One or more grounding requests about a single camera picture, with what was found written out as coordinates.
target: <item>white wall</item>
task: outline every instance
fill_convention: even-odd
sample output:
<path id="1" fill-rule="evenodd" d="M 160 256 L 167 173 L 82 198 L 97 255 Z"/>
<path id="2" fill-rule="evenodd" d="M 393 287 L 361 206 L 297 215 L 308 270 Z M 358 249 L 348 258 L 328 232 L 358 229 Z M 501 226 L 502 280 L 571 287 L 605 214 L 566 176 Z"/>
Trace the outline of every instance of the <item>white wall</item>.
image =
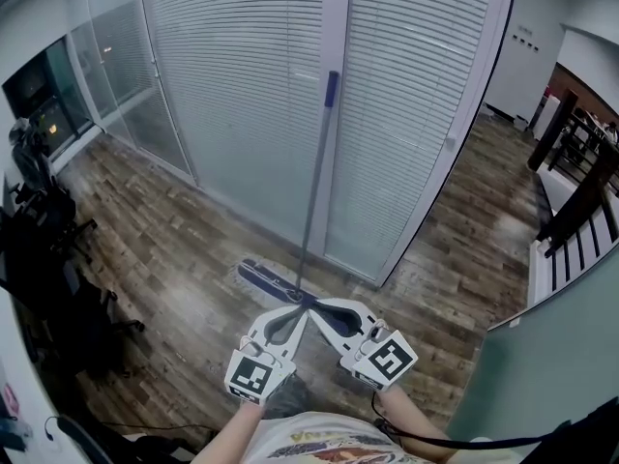
<path id="1" fill-rule="evenodd" d="M 0 11 L 0 84 L 37 53 L 68 32 L 64 0 L 18 0 Z M 10 184 L 19 181 L 11 158 L 9 130 L 15 116 L 0 88 L 0 170 Z"/>
<path id="2" fill-rule="evenodd" d="M 619 44 L 619 0 L 570 0 L 568 27 Z"/>
<path id="3" fill-rule="evenodd" d="M 557 62 L 619 112 L 619 44 L 567 30 Z"/>
<path id="4" fill-rule="evenodd" d="M 505 41 L 484 101 L 530 121 L 552 75 L 563 36 L 568 0 L 514 0 Z M 532 31 L 526 36 L 518 26 Z M 525 38 L 538 52 L 512 39 Z"/>

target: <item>wooden railing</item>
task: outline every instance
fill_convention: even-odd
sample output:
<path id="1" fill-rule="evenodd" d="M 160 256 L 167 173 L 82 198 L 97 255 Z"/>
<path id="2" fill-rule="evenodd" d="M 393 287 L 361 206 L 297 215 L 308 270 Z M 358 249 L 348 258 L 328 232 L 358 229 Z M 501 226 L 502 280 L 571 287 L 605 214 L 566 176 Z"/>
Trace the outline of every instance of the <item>wooden railing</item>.
<path id="1" fill-rule="evenodd" d="M 538 173 L 558 170 L 575 183 L 575 191 L 543 224 L 534 243 L 544 262 L 531 263 L 538 268 L 531 276 L 551 276 L 547 293 L 580 275 L 619 239 L 619 149 L 574 116 L 576 102 L 577 95 L 568 91 L 528 161 Z M 578 138 L 577 129 L 588 139 Z"/>

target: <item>wrist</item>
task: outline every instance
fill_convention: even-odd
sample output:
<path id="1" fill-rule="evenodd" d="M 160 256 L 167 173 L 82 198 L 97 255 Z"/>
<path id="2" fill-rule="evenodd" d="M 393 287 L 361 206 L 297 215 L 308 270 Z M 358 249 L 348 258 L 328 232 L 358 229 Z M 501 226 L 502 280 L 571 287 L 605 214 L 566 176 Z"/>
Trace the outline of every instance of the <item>wrist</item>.
<path id="1" fill-rule="evenodd" d="M 248 418 L 261 420 L 266 410 L 265 406 L 259 406 L 253 402 L 243 402 L 239 407 L 239 412 L 243 413 Z"/>
<path id="2" fill-rule="evenodd" d="M 394 396 L 394 394 L 400 393 L 400 392 L 403 392 L 402 387 L 394 383 L 385 391 L 377 391 L 376 394 L 378 395 L 379 398 L 383 398 L 383 397 Z"/>

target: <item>mop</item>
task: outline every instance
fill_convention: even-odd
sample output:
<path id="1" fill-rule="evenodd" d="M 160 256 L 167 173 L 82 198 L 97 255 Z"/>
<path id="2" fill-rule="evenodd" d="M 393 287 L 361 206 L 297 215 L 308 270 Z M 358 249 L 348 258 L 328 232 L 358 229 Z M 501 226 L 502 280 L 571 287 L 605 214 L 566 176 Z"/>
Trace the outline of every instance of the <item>mop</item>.
<path id="1" fill-rule="evenodd" d="M 318 181 L 339 75 L 329 72 L 308 214 L 296 282 L 292 284 L 255 260 L 238 267 L 241 277 L 267 294 L 289 303 L 259 315 L 232 353 L 224 383 L 229 393 L 258 405 L 294 372 L 292 361 L 311 320 L 339 353 L 339 365 L 376 391 L 388 389 L 418 359 L 398 331 L 390 332 L 367 306 L 347 299 L 318 299 L 301 289 Z"/>
<path id="2" fill-rule="evenodd" d="M 237 272 L 239 275 L 261 291 L 266 292 L 284 303 L 303 305 L 304 307 L 309 307 L 316 299 L 318 299 L 313 294 L 301 288 L 301 278 L 303 277 L 303 269 L 308 257 L 308 242 L 310 241 L 311 223 L 313 220 L 314 208 L 316 206 L 318 183 L 320 181 L 322 161 L 324 159 L 325 147 L 327 145 L 329 123 L 331 122 L 331 113 L 333 111 L 338 80 L 339 74 L 337 72 L 329 72 L 327 93 L 325 95 L 324 111 L 322 114 L 322 122 L 320 127 L 320 137 L 318 138 L 318 150 L 316 152 L 311 189 L 309 191 L 308 213 L 306 216 L 306 225 L 301 244 L 299 265 L 297 267 L 297 278 L 294 285 L 285 278 L 279 276 L 267 267 L 260 265 L 258 262 L 250 258 L 244 259 L 237 267 Z"/>

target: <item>purple mop handle tip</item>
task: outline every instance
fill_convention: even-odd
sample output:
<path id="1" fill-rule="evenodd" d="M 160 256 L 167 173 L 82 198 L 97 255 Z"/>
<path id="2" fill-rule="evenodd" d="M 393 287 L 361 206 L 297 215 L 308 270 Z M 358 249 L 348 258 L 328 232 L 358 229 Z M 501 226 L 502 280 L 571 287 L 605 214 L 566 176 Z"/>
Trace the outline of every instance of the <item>purple mop handle tip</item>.
<path id="1" fill-rule="evenodd" d="M 325 95 L 325 106 L 333 108 L 333 103 L 336 98 L 336 89 L 338 87 L 339 72 L 330 71 L 329 81 L 327 82 L 327 94 Z"/>

